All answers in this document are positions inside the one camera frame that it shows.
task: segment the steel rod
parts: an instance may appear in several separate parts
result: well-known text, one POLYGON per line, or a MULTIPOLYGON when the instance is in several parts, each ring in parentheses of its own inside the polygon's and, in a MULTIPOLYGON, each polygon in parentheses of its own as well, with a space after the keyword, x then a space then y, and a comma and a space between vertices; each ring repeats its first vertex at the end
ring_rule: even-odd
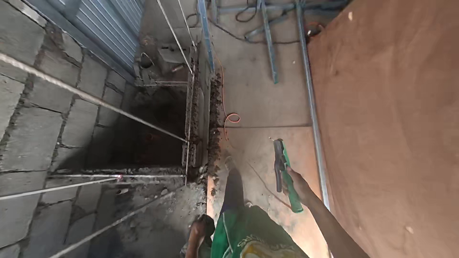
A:
POLYGON ((264 32, 266 34, 266 44, 268 45, 269 63, 271 65, 271 73, 273 76, 274 84, 276 84, 279 82, 277 67, 276 67, 276 56, 274 53, 274 45, 273 45, 273 40, 271 38, 271 30, 269 29, 268 13, 266 12, 266 4, 264 0, 261 0, 261 13, 263 14, 263 26, 264 26, 264 32))
POLYGON ((314 88, 311 78, 311 68, 309 65, 308 57, 308 47, 306 46, 306 37, 304 35, 304 25, 303 25, 303 12, 298 0, 295 1, 297 5, 297 20, 298 20, 298 31, 300 35, 301 43, 301 53, 303 57, 304 64, 304 74, 306 76, 306 86, 308 88, 308 100, 309 100, 309 109, 311 110, 311 120, 313 127, 313 138, 314 138, 314 148, 317 159, 317 169, 319 171, 320 179, 320 190, 322 192, 322 201, 324 205, 330 210, 330 202, 328 199, 328 190, 327 190, 327 178, 325 174, 325 161, 322 155, 322 141, 320 139, 320 130, 317 119, 317 111, 314 98, 314 88))
POLYGON ((188 35, 190 35, 191 43, 193 44, 193 48, 195 49, 195 51, 197 51, 198 49, 196 48, 195 41, 193 40, 193 36, 191 35, 190 27, 188 26, 188 22, 186 21, 185 13, 183 12, 182 3, 180 2, 180 0, 177 1, 179 2, 180 11, 182 11, 183 20, 185 21, 186 29, 188 30, 188 35))
POLYGON ((185 53, 183 52, 182 45, 180 45, 179 39, 177 38, 177 35, 175 35, 175 31, 174 31, 174 29, 172 28, 171 22, 169 21, 169 18, 168 18, 168 16, 167 16, 167 14, 166 14, 164 8, 162 7, 161 1, 160 1, 160 0, 156 0, 156 1, 158 2, 159 8, 161 9, 161 12, 162 12, 162 14, 164 15, 164 18, 166 18, 166 22, 167 22, 168 25, 169 25, 169 29, 171 29, 172 35, 174 35, 175 42, 177 42, 177 45, 179 45, 180 52, 182 52, 183 58, 185 59, 185 63, 186 63, 186 65, 188 66, 188 69, 190 70, 190 73, 193 74, 193 71, 192 71, 192 69, 191 69, 190 63, 188 62, 188 58, 186 58, 185 53))
POLYGON ((170 197, 170 196, 172 196, 173 194, 175 194, 175 192, 170 192, 170 193, 168 193, 168 194, 166 194, 166 195, 161 196, 161 197, 158 198, 158 199, 151 200, 151 201, 149 201, 149 202, 147 202, 147 203, 145 203, 145 204, 139 206, 137 209, 135 209, 134 211, 128 213, 126 216, 122 217, 121 219, 119 219, 119 220, 117 220, 117 221, 111 223, 110 225, 108 225, 108 226, 106 226, 106 227, 104 227, 104 228, 102 228, 102 229, 100 229, 100 230, 98 230, 98 231, 92 233, 91 235, 89 235, 89 236, 83 238, 82 240, 80 240, 80 241, 78 241, 78 242, 76 242, 76 243, 74 243, 74 244, 72 244, 72 245, 69 245, 67 248, 64 248, 63 250, 59 251, 59 252, 56 253, 55 255, 52 255, 52 256, 50 256, 50 257, 48 257, 48 258, 59 258, 59 257, 62 257, 63 255, 65 255, 65 254, 67 254, 67 253, 69 253, 69 252, 75 250, 75 249, 78 248, 79 246, 83 245, 83 244, 86 243, 87 241, 89 241, 89 240, 95 238, 96 236, 98 236, 98 235, 104 233, 105 231, 111 229, 112 227, 114 227, 114 226, 116 226, 116 225, 122 223, 123 221, 129 219, 130 217, 132 217, 132 216, 134 216, 134 215, 136 215, 136 214, 142 212, 142 211, 144 210, 144 208, 146 208, 147 206, 153 204, 154 202, 157 202, 157 201, 160 201, 160 200, 165 199, 165 198, 167 198, 167 197, 170 197))
POLYGON ((56 191, 56 190, 62 190, 62 189, 67 189, 67 188, 72 188, 72 187, 78 187, 78 186, 82 186, 82 185, 97 184, 97 183, 107 182, 107 181, 111 181, 111 180, 117 180, 117 178, 101 179, 101 180, 97 180, 97 181, 89 181, 89 182, 73 184, 73 185, 63 185, 63 186, 40 189, 40 190, 35 190, 35 191, 27 191, 27 192, 23 192, 23 193, 17 193, 17 194, 11 194, 11 195, 3 195, 3 196, 0 196, 0 201, 13 199, 13 198, 17 198, 17 197, 34 195, 34 194, 46 193, 46 192, 51 192, 51 191, 56 191))
POLYGON ((124 175, 124 174, 55 174, 52 178, 66 177, 111 177, 111 178, 181 178, 185 175, 124 175))
POLYGON ((191 79, 191 98, 190 98, 190 114, 189 114, 189 120, 188 120, 188 136, 187 140, 188 142, 186 143, 186 162, 185 162, 185 185, 188 182, 188 166, 190 162, 190 134, 191 134, 191 116, 192 116, 192 108, 193 108, 193 95, 194 95, 194 89, 195 89, 195 74, 192 74, 192 79, 191 79))
POLYGON ((23 71, 26 71, 28 73, 34 74, 34 75, 42 78, 43 80, 48 81, 48 82, 50 82, 52 84, 55 84, 55 85, 57 85, 57 86, 59 86, 61 88, 64 88, 64 89, 66 89, 66 90, 68 90, 68 91, 70 91, 72 93, 75 93, 75 94, 79 95, 80 97, 84 98, 85 100, 88 100, 88 101, 90 101, 92 103, 95 103, 97 105, 101 105, 103 107, 111 109, 111 110, 113 110, 113 111, 115 111, 117 113, 120 113, 120 114, 122 114, 122 115, 124 115, 124 116, 126 116, 126 117, 128 117, 130 119, 133 119, 133 120, 135 120, 137 122, 140 122, 140 123, 142 123, 144 125, 147 125, 147 126, 149 126, 151 128, 154 128, 154 129, 156 129, 156 130, 158 130, 160 132, 163 132, 163 133, 165 133, 167 135, 170 135, 170 136, 172 136, 174 138, 177 138, 179 140, 187 142, 185 139, 183 139, 183 138, 181 138, 181 137, 179 137, 179 136, 177 136, 177 135, 175 135, 173 133, 170 133, 170 132, 168 132, 168 131, 160 128, 160 127, 157 127, 157 126, 155 126, 155 125, 153 125, 153 124, 151 124, 151 123, 149 123, 149 122, 147 122, 145 120, 142 120, 142 119, 140 119, 140 118, 138 118, 138 117, 136 117, 134 115, 131 115, 131 114, 129 114, 129 113, 117 108, 117 107, 114 107, 114 106, 104 102, 103 100, 101 100, 101 99, 99 99, 97 97, 94 97, 93 95, 91 95, 89 93, 86 93, 86 92, 84 92, 84 91, 82 91, 80 89, 74 88, 74 87, 62 82, 61 80, 58 80, 58 79, 56 79, 56 78, 54 78, 54 77, 52 77, 50 75, 47 75, 47 74, 45 74, 43 72, 40 72, 39 70, 37 70, 37 69, 35 69, 35 68, 33 68, 33 67, 29 66, 29 65, 26 65, 23 62, 20 62, 20 61, 14 59, 12 57, 9 57, 9 56, 7 56, 7 55, 5 55, 3 53, 0 53, 0 60, 4 61, 6 63, 9 63, 12 66, 17 67, 17 68, 19 68, 19 69, 21 69, 23 71))

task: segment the concrete block wall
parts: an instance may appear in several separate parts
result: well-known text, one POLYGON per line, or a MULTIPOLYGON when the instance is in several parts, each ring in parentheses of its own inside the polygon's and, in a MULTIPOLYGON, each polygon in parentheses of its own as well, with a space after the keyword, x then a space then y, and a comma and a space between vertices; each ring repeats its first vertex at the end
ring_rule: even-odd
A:
MULTIPOLYGON (((0 0, 0 51, 128 108, 133 86, 21 0, 0 0)), ((67 185, 58 168, 106 166, 118 114, 0 62, 0 195, 67 185)), ((45 258, 95 228, 101 185, 0 201, 0 257, 45 258)), ((86 257, 84 245, 68 257, 86 257)))

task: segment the black cable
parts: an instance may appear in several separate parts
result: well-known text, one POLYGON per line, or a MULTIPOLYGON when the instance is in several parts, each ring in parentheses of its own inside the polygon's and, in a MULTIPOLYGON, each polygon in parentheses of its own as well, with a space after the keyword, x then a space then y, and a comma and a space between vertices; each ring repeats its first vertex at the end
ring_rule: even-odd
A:
MULTIPOLYGON (((240 41, 244 41, 244 42, 247 42, 247 43, 250 43, 250 44, 266 44, 266 41, 262 40, 262 41, 251 41, 251 40, 248 40, 248 39, 245 39, 245 38, 241 38, 241 37, 238 37, 234 34, 232 34, 231 32, 229 32, 228 30, 224 29, 223 27, 221 27, 220 25, 214 23, 211 19, 208 19, 210 23, 212 23, 215 27, 221 29, 223 32, 227 33, 229 36, 237 39, 237 40, 240 40, 240 41)), ((298 43, 300 42, 299 40, 293 40, 293 41, 287 41, 287 42, 273 42, 274 45, 287 45, 287 44, 292 44, 292 43, 298 43)))
POLYGON ((247 6, 246 6, 246 8, 245 8, 244 10, 242 10, 242 11, 236 13, 235 19, 236 19, 238 22, 249 22, 249 21, 251 21, 251 20, 255 17, 255 15, 257 14, 257 11, 258 11, 257 0, 255 0, 255 12, 253 13, 253 15, 252 15, 250 18, 248 18, 247 20, 240 20, 240 19, 239 19, 239 15, 241 15, 242 13, 244 13, 245 11, 247 11, 247 9, 249 9, 250 7, 251 7, 251 6, 249 6, 249 0, 247 0, 247 6))

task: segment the orange cable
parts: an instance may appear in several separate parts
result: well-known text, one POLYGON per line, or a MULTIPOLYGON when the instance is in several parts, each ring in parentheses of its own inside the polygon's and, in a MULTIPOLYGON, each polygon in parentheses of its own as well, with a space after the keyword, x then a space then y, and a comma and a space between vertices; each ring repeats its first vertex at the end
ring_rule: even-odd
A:
POLYGON ((223 66, 222 66, 222 63, 220 62, 220 59, 217 56, 217 52, 216 51, 214 51, 214 52, 215 52, 215 57, 217 58, 218 63, 220 64, 220 67, 222 69, 222 105, 223 105, 223 113, 225 114, 225 122, 223 123, 223 133, 225 135, 226 141, 229 141, 228 136, 226 134, 226 121, 230 121, 231 123, 239 123, 239 121, 241 120, 241 117, 239 116, 238 113, 235 113, 235 112, 230 113, 228 115, 226 114, 225 98, 224 98, 225 95, 224 95, 224 89, 223 89, 223 82, 224 82, 223 66), (237 116, 237 120, 231 120, 230 117, 232 117, 232 116, 237 116))

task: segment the concrete block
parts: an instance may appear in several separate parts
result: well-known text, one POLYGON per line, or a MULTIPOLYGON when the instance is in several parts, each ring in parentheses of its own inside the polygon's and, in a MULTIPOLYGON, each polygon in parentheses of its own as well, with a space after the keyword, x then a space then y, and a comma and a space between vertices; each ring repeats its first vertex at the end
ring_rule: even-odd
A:
POLYGON ((97 106, 84 100, 76 100, 70 109, 67 124, 62 133, 62 144, 84 147, 91 141, 97 106))
POLYGON ((28 76, 27 72, 3 61, 0 61, 0 74, 15 79, 16 81, 20 81, 22 83, 26 82, 28 76))
POLYGON ((24 84, 0 75, 0 140, 24 90, 24 84))
MULTIPOLYGON (((95 221, 95 214, 90 214, 83 217, 70 226, 68 230, 66 244, 74 244, 92 233, 92 227, 95 221)), ((77 249, 71 251, 66 258, 85 258, 88 256, 89 246, 91 242, 79 246, 77 249)))
POLYGON ((126 87, 126 80, 117 72, 111 70, 108 73, 107 82, 115 86, 118 90, 124 92, 124 88, 126 87))
POLYGON ((17 258, 21 248, 18 244, 0 249, 0 258, 17 258))
POLYGON ((34 88, 28 95, 28 101, 43 108, 65 113, 70 108, 72 97, 72 92, 41 78, 35 78, 34 88))
POLYGON ((76 205, 80 206, 87 213, 95 211, 101 196, 101 184, 84 185, 78 193, 76 205))
POLYGON ((107 69, 103 65, 86 56, 80 77, 78 88, 96 97, 102 97, 105 78, 107 77, 107 69))
MULTIPOLYGON (((45 178, 45 171, 2 174, 0 195, 41 189, 45 178)), ((26 237, 39 197, 31 195, 0 201, 0 248, 26 237)))
POLYGON ((0 52, 33 65, 45 30, 4 1, 0 1, 0 52))
POLYGON ((32 223, 29 244, 24 248, 22 257, 49 257, 62 250, 71 211, 71 201, 41 209, 32 223))
POLYGON ((58 169, 71 168, 81 169, 84 167, 84 157, 86 156, 86 149, 84 148, 64 148, 57 149, 57 156, 51 164, 51 171, 58 169))
POLYGON ((38 14, 34 9, 30 8, 21 0, 8 0, 12 6, 22 12, 24 15, 32 19, 34 22, 38 23, 41 27, 46 25, 46 19, 38 14))
MULTIPOLYGON (((115 107, 120 107, 121 102, 123 101, 123 96, 121 96, 121 94, 117 93, 115 90, 107 87, 105 89, 103 100, 115 107)), ((104 126, 113 126, 116 123, 118 115, 119 113, 111 109, 101 107, 101 110, 99 111, 99 124, 104 126)))
POLYGON ((100 167, 106 165, 112 155, 114 131, 111 128, 95 127, 93 140, 88 153, 87 166, 100 167))
MULTIPOLYGON (((52 188, 63 185, 72 185, 84 182, 84 179, 80 178, 53 178, 46 181, 46 188, 52 188)), ((77 195, 78 187, 72 187, 62 190, 56 190, 44 193, 41 197, 41 201, 44 203, 56 203, 60 201, 70 200, 75 198, 77 195)))
POLYGON ((79 68, 64 60, 59 54, 45 51, 45 56, 39 65, 40 69, 72 86, 77 84, 79 68))
POLYGON ((61 124, 59 113, 37 107, 22 108, 6 143, 0 169, 48 169, 61 124))
POLYGON ((62 33, 62 40, 64 41, 64 52, 69 56, 73 57, 78 62, 83 59, 81 53, 81 47, 78 43, 67 33, 62 33))

